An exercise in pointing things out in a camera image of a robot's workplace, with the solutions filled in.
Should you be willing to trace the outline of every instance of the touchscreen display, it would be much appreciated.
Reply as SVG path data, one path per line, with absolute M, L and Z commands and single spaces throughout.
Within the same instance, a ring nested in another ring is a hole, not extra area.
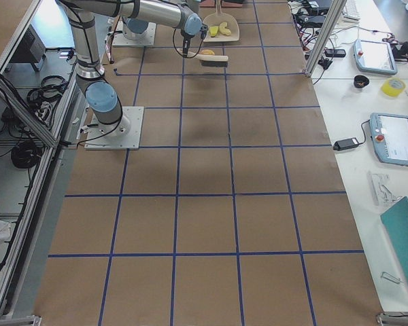
M 385 43 L 361 41 L 362 58 L 367 68 L 392 70 L 392 63 Z
M 381 133 L 384 135 L 388 157 L 408 161 L 408 119 L 403 117 L 379 116 Z

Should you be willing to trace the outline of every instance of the metal post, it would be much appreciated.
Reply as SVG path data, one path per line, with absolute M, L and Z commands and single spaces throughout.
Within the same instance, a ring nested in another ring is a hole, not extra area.
M 318 61 L 323 53 L 326 42 L 328 41 L 335 25 L 339 19 L 339 16 L 345 7 L 346 0 L 334 0 L 331 7 L 328 10 L 326 19 L 322 28 L 320 29 L 320 34 L 316 40 L 313 50 L 311 51 L 310 57 L 307 61 L 307 66 L 305 67 L 305 74 L 307 77 L 311 77 L 313 70 L 315 69 Z

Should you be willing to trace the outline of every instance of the yellow banana piece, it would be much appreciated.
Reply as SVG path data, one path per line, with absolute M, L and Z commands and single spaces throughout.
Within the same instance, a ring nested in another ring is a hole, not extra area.
M 219 31 L 221 34 L 226 35 L 226 36 L 230 36 L 231 35 L 231 31 L 227 28 L 228 23 L 227 22 L 221 22 L 219 24 Z

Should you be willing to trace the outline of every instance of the keyboard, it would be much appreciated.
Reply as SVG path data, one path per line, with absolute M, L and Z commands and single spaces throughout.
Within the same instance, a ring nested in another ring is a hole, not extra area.
M 358 22 L 360 20 L 360 14 L 356 9 L 355 0 L 347 0 L 346 5 L 343 8 L 342 20 L 345 22 Z

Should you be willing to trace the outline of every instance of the power adapter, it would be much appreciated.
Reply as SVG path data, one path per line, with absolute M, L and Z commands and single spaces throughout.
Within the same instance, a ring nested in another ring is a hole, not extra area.
M 1 114 L 1 121 L 4 123 L 10 123 L 17 121 L 17 117 L 15 116 L 14 112 L 9 108 L 6 107 L 5 111 Z
M 333 61 L 330 59 L 324 58 L 324 56 L 322 56 L 318 62 L 318 64 L 322 66 L 324 70 L 327 70 L 329 66 L 331 66 L 331 63 L 333 63 Z
M 357 148 L 359 145 L 361 144 L 357 138 L 348 138 L 342 139 L 341 141 L 336 141 L 333 149 L 335 151 L 345 151 L 346 149 Z

